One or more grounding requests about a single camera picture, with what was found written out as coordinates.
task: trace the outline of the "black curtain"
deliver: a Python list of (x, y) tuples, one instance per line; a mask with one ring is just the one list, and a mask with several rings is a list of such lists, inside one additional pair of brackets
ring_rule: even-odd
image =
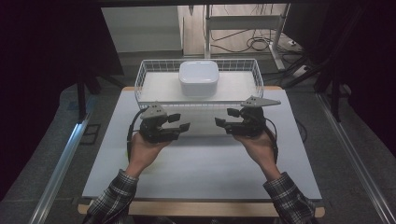
[(396, 24), (393, 2), (371, 1), (343, 52), (350, 105), (396, 157)]
[(3, 199), (78, 73), (98, 93), (92, 70), (121, 75), (122, 68), (101, 8), (94, 6), (0, 1), (0, 45)]

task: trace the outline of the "person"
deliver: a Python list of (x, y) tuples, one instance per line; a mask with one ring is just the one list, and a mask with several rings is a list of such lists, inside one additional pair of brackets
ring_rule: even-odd
[[(296, 187), (286, 172), (280, 173), (275, 162), (272, 142), (265, 132), (255, 138), (233, 138), (245, 147), (247, 154), (262, 169), (267, 181), (263, 184), (282, 221), (306, 223), (315, 214), (315, 205)], [(151, 144), (140, 133), (132, 137), (130, 162), (119, 170), (105, 192), (90, 206), (83, 223), (127, 223), (129, 204), (134, 199), (138, 177), (150, 166), (170, 142)]]

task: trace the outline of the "plaid shirt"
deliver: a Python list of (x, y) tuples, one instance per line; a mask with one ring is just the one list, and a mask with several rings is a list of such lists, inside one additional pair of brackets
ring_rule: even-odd
[[(137, 181), (120, 170), (108, 189), (88, 209), (83, 223), (130, 223), (127, 215), (136, 193)], [(314, 216), (315, 205), (305, 198), (287, 173), (263, 186), (285, 223), (306, 223)]]
[(283, 222), (306, 223), (314, 216), (314, 203), (305, 198), (286, 172), (279, 179), (266, 182), (263, 186)]

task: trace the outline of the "black cable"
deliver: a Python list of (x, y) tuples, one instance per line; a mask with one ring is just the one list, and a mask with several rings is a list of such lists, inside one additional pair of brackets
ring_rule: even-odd
[[(255, 43), (265, 43), (266, 46), (265, 46), (265, 48), (257, 49), (257, 48), (254, 47), (254, 44), (255, 44)], [(249, 49), (255, 49), (255, 50), (257, 50), (257, 51), (264, 51), (264, 50), (268, 49), (268, 44), (267, 44), (267, 42), (265, 42), (264, 39), (258, 38), (258, 37), (251, 37), (250, 39), (248, 39), (248, 40), (247, 40), (247, 48), (246, 48), (246, 49), (242, 49), (242, 50), (231, 50), (231, 49), (226, 49), (226, 48), (224, 48), (224, 47), (222, 47), (222, 46), (218, 46), (218, 45), (210, 45), (210, 46), (211, 46), (211, 47), (214, 47), (214, 48), (224, 49), (224, 50), (229, 51), (229, 52), (231, 52), (231, 53), (241, 53), (241, 52), (245, 52), (245, 51), (247, 51), (247, 50), (249, 50)]]
[(231, 36), (233, 36), (233, 35), (239, 35), (239, 34), (242, 34), (242, 33), (246, 32), (246, 31), (250, 31), (250, 29), (243, 30), (243, 31), (239, 31), (239, 32), (236, 32), (236, 33), (234, 33), (234, 34), (231, 34), (231, 35), (226, 35), (226, 36), (224, 36), (224, 37), (221, 37), (221, 38), (219, 38), (219, 39), (215, 39), (215, 38), (213, 38), (212, 31), (210, 31), (210, 37), (212, 38), (212, 40), (214, 40), (214, 41), (218, 41), (218, 40), (222, 40), (222, 39), (225, 39), (225, 38), (231, 37)]
[(230, 15), (230, 13), (228, 13), (227, 8), (224, 5), (224, 10), (227, 12), (227, 15)]
[(279, 80), (278, 86), (282, 86), (282, 82), (285, 79), (285, 77), (289, 77), (293, 75), (293, 73), (301, 67), (306, 61), (308, 60), (308, 57), (304, 55), (303, 57), (299, 58), (296, 62), (292, 63), (287, 71), (284, 73), (283, 77)]
[(272, 74), (285, 74), (288, 73), (289, 71), (291, 71), (292, 69), (294, 69), (298, 64), (302, 63), (301, 61), (304, 62), (304, 60), (306, 59), (306, 56), (303, 55), (301, 58), (299, 58), (298, 60), (296, 60), (295, 62), (293, 62), (285, 71), (283, 72), (277, 72), (277, 73), (262, 73), (262, 75), (272, 75)]
[(129, 126), (128, 135), (127, 135), (127, 137), (126, 137), (126, 138), (127, 138), (127, 139), (126, 139), (127, 142), (130, 142), (130, 141), (132, 140), (132, 133), (138, 131), (138, 130), (134, 130), (134, 124), (136, 123), (137, 118), (139, 117), (140, 114), (142, 114), (143, 112), (145, 112), (147, 109), (148, 109), (148, 107), (139, 110), (139, 112), (137, 112), (136, 115), (134, 116), (134, 119), (132, 120), (132, 123), (131, 123), (131, 125)]
[[(264, 4), (262, 4), (262, 10), (264, 9)], [(262, 10), (260, 11), (260, 15), (262, 15)]]
[(305, 133), (304, 138), (303, 138), (303, 143), (304, 143), (306, 141), (306, 139), (308, 138), (308, 130), (305, 128), (305, 126), (299, 120), (297, 120), (297, 118), (294, 118), (294, 119), (296, 120), (297, 127), (300, 125), (300, 127), (303, 129), (302, 132), (299, 129), (300, 135), (302, 135), (302, 133)]
[(264, 76), (264, 75), (280, 75), (280, 77), (273, 77), (273, 78), (267, 78), (267, 79), (262, 79), (262, 82), (269, 82), (269, 81), (273, 81), (273, 80), (278, 80), (278, 82), (279, 82), (279, 80), (281, 79), (281, 78), (284, 78), (284, 77), (287, 77), (287, 76), (289, 76), (290, 74), (289, 74), (289, 71), (291, 71), (291, 70), (293, 70), (293, 69), (295, 69), (295, 67), (293, 66), (293, 64), (291, 64), (285, 71), (283, 71), (283, 72), (276, 72), (276, 73), (262, 73), (262, 76)]
[(273, 133), (271, 132), (271, 130), (267, 127), (267, 125), (264, 123), (264, 131), (268, 134), (268, 137), (270, 138), (271, 142), (273, 143), (273, 150), (274, 150), (274, 159), (275, 159), (275, 163), (277, 162), (277, 155), (278, 155), (278, 147), (277, 147), (277, 130), (276, 130), (276, 126), (275, 124), (270, 120), (270, 119), (265, 119), (268, 120), (272, 123), (272, 125), (274, 126), (275, 129), (275, 136), (273, 136)]
[(259, 4), (257, 4), (254, 8), (253, 8), (253, 10), (251, 10), (251, 12), (250, 12), (250, 15), (253, 13), (253, 11), (257, 8), (257, 6), (258, 6)]

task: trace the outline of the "white container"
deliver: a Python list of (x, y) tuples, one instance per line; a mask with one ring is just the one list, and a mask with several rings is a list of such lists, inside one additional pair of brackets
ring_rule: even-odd
[(216, 93), (219, 68), (212, 61), (188, 61), (178, 72), (181, 90), (185, 96), (208, 97)]

